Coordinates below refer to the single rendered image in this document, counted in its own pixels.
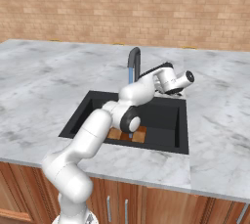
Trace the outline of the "brown checkered cutting board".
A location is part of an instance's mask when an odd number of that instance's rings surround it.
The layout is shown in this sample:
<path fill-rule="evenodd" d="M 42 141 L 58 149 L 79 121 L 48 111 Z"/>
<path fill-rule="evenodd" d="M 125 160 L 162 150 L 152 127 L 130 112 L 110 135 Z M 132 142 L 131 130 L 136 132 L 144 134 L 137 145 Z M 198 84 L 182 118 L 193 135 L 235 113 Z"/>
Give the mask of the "brown checkered cutting board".
<path fill-rule="evenodd" d="M 143 143 L 146 139 L 146 128 L 144 126 L 140 126 L 137 131 L 132 134 L 132 136 L 129 136 L 128 133 L 122 132 L 121 130 L 111 128 L 107 138 L 121 142 Z"/>

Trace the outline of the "dark grey sink faucet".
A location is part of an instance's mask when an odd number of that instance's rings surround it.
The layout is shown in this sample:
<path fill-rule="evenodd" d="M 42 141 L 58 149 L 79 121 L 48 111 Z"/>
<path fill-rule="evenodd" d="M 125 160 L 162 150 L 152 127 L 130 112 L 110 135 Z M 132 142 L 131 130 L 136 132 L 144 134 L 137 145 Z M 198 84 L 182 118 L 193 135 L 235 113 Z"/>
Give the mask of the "dark grey sink faucet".
<path fill-rule="evenodd" d="M 141 49 L 139 47 L 130 51 L 127 68 L 129 69 L 129 82 L 136 82 L 141 73 Z"/>

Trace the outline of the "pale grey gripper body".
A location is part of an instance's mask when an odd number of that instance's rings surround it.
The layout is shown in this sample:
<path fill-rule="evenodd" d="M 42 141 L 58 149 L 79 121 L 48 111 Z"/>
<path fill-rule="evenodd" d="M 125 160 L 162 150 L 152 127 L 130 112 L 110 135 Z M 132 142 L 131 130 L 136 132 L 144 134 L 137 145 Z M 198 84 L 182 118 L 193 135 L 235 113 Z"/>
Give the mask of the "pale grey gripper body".
<path fill-rule="evenodd" d="M 165 94 L 168 96 L 182 96 L 182 91 L 184 90 L 184 88 L 175 88 L 172 90 L 168 90 L 168 91 L 164 91 L 163 88 L 161 86 L 158 86 L 155 88 L 155 92 L 159 92 L 160 94 Z"/>

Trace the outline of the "black sink basin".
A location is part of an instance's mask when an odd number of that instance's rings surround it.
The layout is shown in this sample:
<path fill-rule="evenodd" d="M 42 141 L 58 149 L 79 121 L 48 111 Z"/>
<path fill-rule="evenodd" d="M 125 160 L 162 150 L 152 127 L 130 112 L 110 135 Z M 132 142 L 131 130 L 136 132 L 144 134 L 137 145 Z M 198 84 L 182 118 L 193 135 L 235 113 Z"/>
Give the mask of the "black sink basin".
<path fill-rule="evenodd" d="M 117 101 L 118 94 L 89 91 L 67 122 L 60 137 L 73 139 L 86 118 L 108 101 Z M 121 142 L 106 137 L 111 145 L 147 150 L 188 154 L 187 103 L 181 99 L 154 97 L 149 103 L 138 107 L 141 125 L 146 128 L 143 143 Z"/>

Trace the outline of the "wooden cupboard door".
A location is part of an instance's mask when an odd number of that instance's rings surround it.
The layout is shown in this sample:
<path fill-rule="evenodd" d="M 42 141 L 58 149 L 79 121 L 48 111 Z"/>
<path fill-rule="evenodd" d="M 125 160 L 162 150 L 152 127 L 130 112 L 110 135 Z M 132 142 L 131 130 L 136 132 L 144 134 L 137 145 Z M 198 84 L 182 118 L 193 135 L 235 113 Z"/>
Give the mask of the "wooden cupboard door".
<path fill-rule="evenodd" d="M 91 178 L 94 189 L 91 195 L 92 211 L 100 224 L 120 224 L 118 211 L 118 185 L 114 181 Z M 107 219 L 106 197 L 110 196 L 111 223 Z"/>
<path fill-rule="evenodd" d="M 119 219 L 125 224 L 124 202 L 129 200 L 129 224 L 142 224 L 143 187 L 129 183 L 118 183 Z"/>
<path fill-rule="evenodd" d="M 215 199 L 208 224 L 236 224 L 244 206 L 243 202 Z"/>
<path fill-rule="evenodd" d="M 0 224 L 43 224 L 39 214 L 25 200 L 6 162 L 0 162 Z"/>
<path fill-rule="evenodd" d="M 207 197 L 144 188 L 142 224 L 201 224 Z"/>

